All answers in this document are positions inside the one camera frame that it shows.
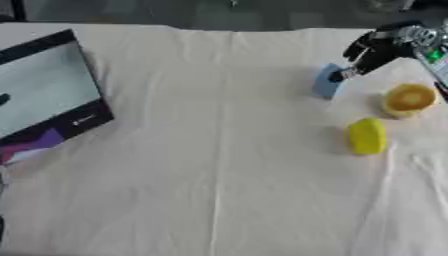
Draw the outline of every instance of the lemon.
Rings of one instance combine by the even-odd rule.
[[[347,130],[350,146],[356,154],[376,154],[386,149],[386,129],[376,118],[361,119],[349,125]]]

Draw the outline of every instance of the orange half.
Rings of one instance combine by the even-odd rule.
[[[383,109],[395,117],[410,117],[431,106],[436,100],[433,89],[420,84],[401,84],[387,92]]]

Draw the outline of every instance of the gray floor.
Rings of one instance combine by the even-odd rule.
[[[277,31],[369,28],[421,19],[439,23],[448,9],[376,13],[369,0],[25,0],[31,21],[165,24],[185,29]]]

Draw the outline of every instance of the blue sponge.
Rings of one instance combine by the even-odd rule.
[[[328,78],[331,73],[340,69],[341,67],[333,63],[328,64],[324,69],[322,69],[316,77],[313,92],[327,100],[331,100],[339,85],[341,85],[341,82],[331,82]]]

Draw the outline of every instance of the tablet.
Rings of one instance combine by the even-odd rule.
[[[73,31],[0,51],[0,165],[112,119]]]

